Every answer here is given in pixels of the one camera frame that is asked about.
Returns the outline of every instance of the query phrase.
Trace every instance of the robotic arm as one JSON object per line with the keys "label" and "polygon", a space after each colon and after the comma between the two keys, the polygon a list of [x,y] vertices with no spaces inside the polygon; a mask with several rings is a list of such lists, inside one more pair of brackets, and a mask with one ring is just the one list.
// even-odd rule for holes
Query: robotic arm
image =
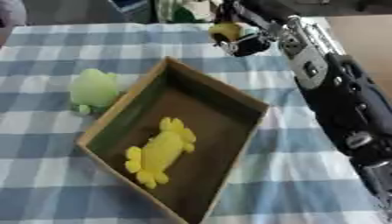
{"label": "robotic arm", "polygon": [[392,217],[391,104],[320,26],[299,16],[277,16],[251,1],[225,0],[211,37],[236,57],[266,51],[277,41],[318,123]]}

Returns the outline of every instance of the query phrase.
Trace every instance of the open box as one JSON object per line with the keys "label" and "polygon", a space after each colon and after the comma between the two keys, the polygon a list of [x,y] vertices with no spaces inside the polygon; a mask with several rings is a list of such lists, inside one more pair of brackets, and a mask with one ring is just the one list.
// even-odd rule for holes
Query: open box
{"label": "open box", "polygon": [[[175,221],[200,223],[266,110],[266,104],[166,58],[132,85],[78,145]],[[143,147],[165,116],[181,119],[197,142],[193,153],[181,155],[165,171],[169,183],[150,190],[125,170],[125,151]]]}

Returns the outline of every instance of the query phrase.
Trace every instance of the light green plush toy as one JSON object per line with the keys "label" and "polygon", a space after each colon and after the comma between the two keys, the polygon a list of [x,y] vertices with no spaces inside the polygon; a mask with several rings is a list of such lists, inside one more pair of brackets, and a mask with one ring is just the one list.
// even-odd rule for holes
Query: light green plush toy
{"label": "light green plush toy", "polygon": [[73,110],[83,115],[105,111],[119,95],[114,73],[91,68],[70,84],[69,92]]}

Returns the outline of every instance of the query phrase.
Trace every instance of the yellow plush toy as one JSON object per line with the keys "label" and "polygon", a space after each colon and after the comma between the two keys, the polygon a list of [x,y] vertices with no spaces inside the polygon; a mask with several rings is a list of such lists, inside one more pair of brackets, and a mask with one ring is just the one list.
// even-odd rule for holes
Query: yellow plush toy
{"label": "yellow plush toy", "polygon": [[161,132],[149,140],[142,148],[132,146],[127,149],[125,167],[136,173],[139,183],[154,189],[166,184],[169,178],[164,173],[182,151],[193,152],[196,136],[178,118],[165,117],[159,124]]}

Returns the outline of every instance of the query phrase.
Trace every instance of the blue and white tablecloth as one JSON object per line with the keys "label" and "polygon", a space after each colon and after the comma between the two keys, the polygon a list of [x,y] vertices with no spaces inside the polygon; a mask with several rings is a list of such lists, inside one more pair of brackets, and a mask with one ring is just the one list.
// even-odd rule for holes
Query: blue and white tablecloth
{"label": "blue and white tablecloth", "polygon": [[19,27],[0,51],[0,223],[161,223],[162,214],[74,140],[68,110],[85,68],[126,88],[164,56],[271,105],[206,223],[381,223],[347,159],[316,123],[277,47],[245,58],[213,47],[208,24]]}

